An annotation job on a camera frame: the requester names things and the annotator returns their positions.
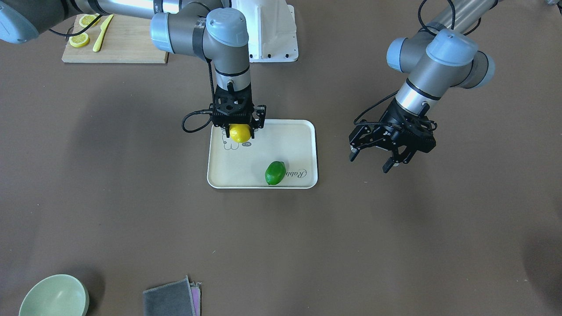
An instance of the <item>lemon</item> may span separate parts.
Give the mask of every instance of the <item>lemon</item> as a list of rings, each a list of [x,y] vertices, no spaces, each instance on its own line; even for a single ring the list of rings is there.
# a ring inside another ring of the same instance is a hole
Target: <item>lemon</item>
[[[269,164],[267,170],[265,170],[265,182],[274,186],[283,180],[286,172],[287,169],[285,168],[284,162],[273,161]]]
[[[87,33],[82,33],[80,35],[69,37],[69,43],[74,47],[86,46],[88,45],[89,42],[90,42],[90,37],[88,36]]]
[[[86,14],[83,17],[80,18],[80,20],[78,20],[78,24],[80,24],[80,26],[82,26],[83,28],[85,28],[86,26],[90,25],[90,23],[92,23],[92,21],[94,19],[96,19],[96,17],[98,17],[97,14]]]
[[[251,137],[250,126],[248,124],[231,124],[228,129],[230,131],[230,137],[237,143],[245,143]]]

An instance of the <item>green bowl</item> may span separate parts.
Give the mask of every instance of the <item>green bowl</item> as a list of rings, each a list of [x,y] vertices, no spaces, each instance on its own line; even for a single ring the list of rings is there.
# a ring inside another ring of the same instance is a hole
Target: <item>green bowl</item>
[[[37,283],[21,303],[20,316],[85,316],[90,297],[73,276],[57,274]]]

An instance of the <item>yellow plastic knife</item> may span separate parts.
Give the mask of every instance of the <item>yellow plastic knife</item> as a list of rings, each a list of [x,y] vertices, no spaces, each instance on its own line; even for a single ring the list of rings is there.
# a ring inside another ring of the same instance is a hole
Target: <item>yellow plastic knife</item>
[[[111,19],[113,19],[113,14],[108,16],[99,27],[101,32],[99,33],[98,39],[96,39],[96,42],[94,43],[94,48],[92,48],[92,51],[99,52],[99,50],[102,48],[103,37],[105,36],[105,32],[107,31],[107,27],[109,26]]]

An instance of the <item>folded towel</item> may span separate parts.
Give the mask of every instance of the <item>folded towel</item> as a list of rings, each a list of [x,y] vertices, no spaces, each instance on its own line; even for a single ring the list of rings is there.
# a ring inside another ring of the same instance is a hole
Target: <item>folded towel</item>
[[[143,292],[144,316],[198,316],[189,279]]]

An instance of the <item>lemon slice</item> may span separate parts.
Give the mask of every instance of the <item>lemon slice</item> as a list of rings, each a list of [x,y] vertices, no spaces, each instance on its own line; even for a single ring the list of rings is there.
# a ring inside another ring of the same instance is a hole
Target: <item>lemon slice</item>
[[[250,137],[250,126],[248,124],[231,124],[229,126],[230,138],[237,143],[247,142]]]
[[[92,23],[92,21],[95,20],[96,17],[98,17],[97,14],[86,14],[83,17],[81,17],[80,20],[78,20],[78,24],[80,24],[80,26],[85,28],[86,26],[90,25],[90,23]]]
[[[72,45],[74,47],[86,46],[86,45],[88,45],[89,42],[90,42],[90,37],[88,36],[88,33],[86,33],[86,32],[84,32],[80,35],[69,37],[69,43],[70,43],[70,45]]]

